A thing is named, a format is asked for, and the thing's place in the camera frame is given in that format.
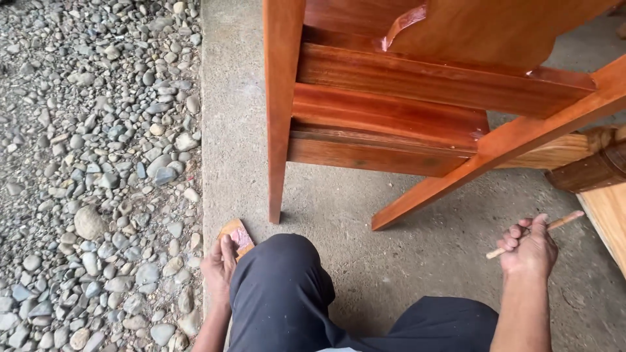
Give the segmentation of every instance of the wooden post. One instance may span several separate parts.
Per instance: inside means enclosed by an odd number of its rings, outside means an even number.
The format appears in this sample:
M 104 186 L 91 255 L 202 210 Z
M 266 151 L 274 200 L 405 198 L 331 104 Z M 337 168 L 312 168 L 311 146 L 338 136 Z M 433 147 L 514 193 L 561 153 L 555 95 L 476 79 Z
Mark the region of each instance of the wooden post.
M 280 221 L 304 7 L 304 0 L 263 1 L 269 220 L 273 224 Z
M 626 108 L 626 55 L 591 74 L 597 91 L 553 116 L 539 120 L 520 116 L 478 141 L 478 153 L 437 179 L 428 177 L 372 217 L 372 230 L 382 230 L 479 177 L 499 164 L 570 133 L 603 116 Z

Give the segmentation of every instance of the black pants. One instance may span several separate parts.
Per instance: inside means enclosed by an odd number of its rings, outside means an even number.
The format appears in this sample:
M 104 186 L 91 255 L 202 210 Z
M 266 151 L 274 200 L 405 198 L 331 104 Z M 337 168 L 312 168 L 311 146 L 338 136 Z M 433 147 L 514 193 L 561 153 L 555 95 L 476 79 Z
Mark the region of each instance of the black pants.
M 489 351 L 498 314 L 465 298 L 423 297 L 387 336 L 353 338 L 328 318 L 331 277 L 305 237 L 278 234 L 240 261 L 230 285 L 229 352 Z

